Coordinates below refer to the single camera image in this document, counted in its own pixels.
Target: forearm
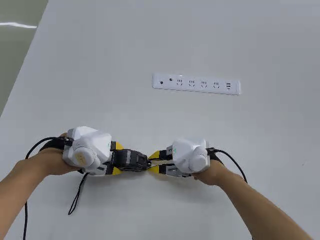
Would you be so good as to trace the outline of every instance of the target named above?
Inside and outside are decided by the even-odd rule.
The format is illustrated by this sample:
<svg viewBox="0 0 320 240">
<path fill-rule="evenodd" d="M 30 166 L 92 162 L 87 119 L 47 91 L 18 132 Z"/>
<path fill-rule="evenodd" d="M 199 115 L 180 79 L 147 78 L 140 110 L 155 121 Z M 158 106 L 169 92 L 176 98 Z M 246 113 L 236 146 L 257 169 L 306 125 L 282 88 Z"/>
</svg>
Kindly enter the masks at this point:
<svg viewBox="0 0 320 240">
<path fill-rule="evenodd" d="M 218 185 L 232 201 L 254 240 L 311 239 L 288 215 L 237 174 L 226 169 Z"/>
<path fill-rule="evenodd" d="M 9 175 L 0 182 L 0 239 L 26 203 L 27 199 L 46 177 L 46 171 L 37 164 L 39 157 L 19 161 Z"/>
</svg>

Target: electrical outlet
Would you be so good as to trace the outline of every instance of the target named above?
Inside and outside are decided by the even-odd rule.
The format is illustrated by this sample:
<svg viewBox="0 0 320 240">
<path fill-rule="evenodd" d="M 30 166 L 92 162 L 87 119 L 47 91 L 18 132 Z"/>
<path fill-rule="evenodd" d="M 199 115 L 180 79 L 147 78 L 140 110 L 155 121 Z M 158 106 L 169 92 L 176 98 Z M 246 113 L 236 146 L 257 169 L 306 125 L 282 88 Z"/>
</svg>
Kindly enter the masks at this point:
<svg viewBox="0 0 320 240">
<path fill-rule="evenodd" d="M 182 90 L 216 94 L 241 94 L 239 80 L 224 80 L 210 77 L 193 77 L 172 74 L 153 74 L 152 87 L 155 89 Z"/>
</svg>

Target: white plastic casing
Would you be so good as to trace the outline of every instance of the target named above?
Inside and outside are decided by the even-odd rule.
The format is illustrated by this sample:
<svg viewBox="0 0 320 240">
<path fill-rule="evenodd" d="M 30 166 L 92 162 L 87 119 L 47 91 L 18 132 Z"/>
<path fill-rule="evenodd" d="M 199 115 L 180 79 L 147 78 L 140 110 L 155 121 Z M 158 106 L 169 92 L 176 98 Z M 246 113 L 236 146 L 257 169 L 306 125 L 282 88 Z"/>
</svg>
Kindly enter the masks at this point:
<svg viewBox="0 0 320 240">
<path fill-rule="evenodd" d="M 111 135 L 91 127 L 70 129 L 67 136 L 73 138 L 72 146 L 65 146 L 63 160 L 72 166 L 93 171 L 110 158 Z"/>
<path fill-rule="evenodd" d="M 210 167 L 205 139 L 180 138 L 172 144 L 172 159 L 177 168 L 187 174 L 200 173 Z"/>
</svg>

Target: hand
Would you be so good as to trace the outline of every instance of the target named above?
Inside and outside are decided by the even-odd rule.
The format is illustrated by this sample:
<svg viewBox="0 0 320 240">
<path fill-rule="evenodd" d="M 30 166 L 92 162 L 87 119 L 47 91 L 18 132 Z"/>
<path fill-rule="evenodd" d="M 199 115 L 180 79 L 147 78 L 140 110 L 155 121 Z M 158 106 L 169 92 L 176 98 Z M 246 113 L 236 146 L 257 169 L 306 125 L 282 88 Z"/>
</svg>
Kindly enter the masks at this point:
<svg viewBox="0 0 320 240">
<path fill-rule="evenodd" d="M 49 147 L 27 160 L 22 160 L 22 162 L 37 167 L 44 176 L 63 175 L 79 170 L 78 167 L 66 164 L 62 155 L 62 150 Z"/>
<path fill-rule="evenodd" d="M 223 175 L 230 173 L 230 171 L 217 160 L 210 161 L 210 167 L 200 173 L 192 174 L 195 180 L 200 180 L 207 185 L 220 185 L 220 180 Z"/>
</svg>

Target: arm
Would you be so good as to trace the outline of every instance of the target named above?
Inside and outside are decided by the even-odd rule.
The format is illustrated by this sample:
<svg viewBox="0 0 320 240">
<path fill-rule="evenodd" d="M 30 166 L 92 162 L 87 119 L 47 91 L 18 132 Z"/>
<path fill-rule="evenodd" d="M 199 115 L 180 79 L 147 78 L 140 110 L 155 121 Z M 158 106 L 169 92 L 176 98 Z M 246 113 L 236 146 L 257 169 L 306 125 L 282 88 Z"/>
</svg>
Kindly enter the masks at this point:
<svg viewBox="0 0 320 240">
<path fill-rule="evenodd" d="M 212 160 L 209 169 L 194 177 L 219 186 L 227 194 L 254 240 L 312 239 L 281 209 L 218 161 Z"/>
<path fill-rule="evenodd" d="M 55 148 L 44 149 L 19 161 L 0 182 L 0 239 L 5 237 L 21 208 L 45 177 L 74 170 L 75 167 L 63 161 L 62 151 Z"/>
</svg>

